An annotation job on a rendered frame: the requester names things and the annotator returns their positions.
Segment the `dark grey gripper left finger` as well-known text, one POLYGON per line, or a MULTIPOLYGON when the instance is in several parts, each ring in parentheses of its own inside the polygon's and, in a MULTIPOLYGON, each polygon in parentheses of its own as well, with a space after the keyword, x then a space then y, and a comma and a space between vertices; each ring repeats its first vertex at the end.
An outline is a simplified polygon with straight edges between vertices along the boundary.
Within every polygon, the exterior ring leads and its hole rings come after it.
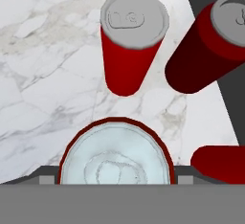
POLYGON ((28 176, 6 182, 6 185, 55 185, 57 175, 58 166, 42 166, 28 176))

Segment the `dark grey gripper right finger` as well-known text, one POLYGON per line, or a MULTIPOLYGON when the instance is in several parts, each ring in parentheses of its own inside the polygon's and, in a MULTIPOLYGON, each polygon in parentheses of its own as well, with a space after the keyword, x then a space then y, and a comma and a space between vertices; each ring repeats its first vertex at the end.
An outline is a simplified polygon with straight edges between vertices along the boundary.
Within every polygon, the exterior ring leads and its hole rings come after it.
POLYGON ((175 179, 178 185, 210 184, 211 181, 190 166, 175 166, 175 179))

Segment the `red soda can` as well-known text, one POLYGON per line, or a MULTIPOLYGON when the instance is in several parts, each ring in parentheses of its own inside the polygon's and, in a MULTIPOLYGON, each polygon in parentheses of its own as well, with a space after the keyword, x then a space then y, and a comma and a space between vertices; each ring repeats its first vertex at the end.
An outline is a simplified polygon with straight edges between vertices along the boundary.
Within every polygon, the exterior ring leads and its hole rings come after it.
POLYGON ((201 146, 190 164, 210 178, 245 185, 245 146, 201 146))
POLYGON ((196 93, 245 63, 245 0, 217 0, 195 21, 167 62, 167 83, 196 93))
POLYGON ((106 0, 100 10, 100 38, 108 89, 123 97, 135 94, 169 27, 159 0, 106 0))
POLYGON ((81 129, 59 163, 60 185, 170 185, 167 146, 152 129, 126 117, 108 117, 81 129))

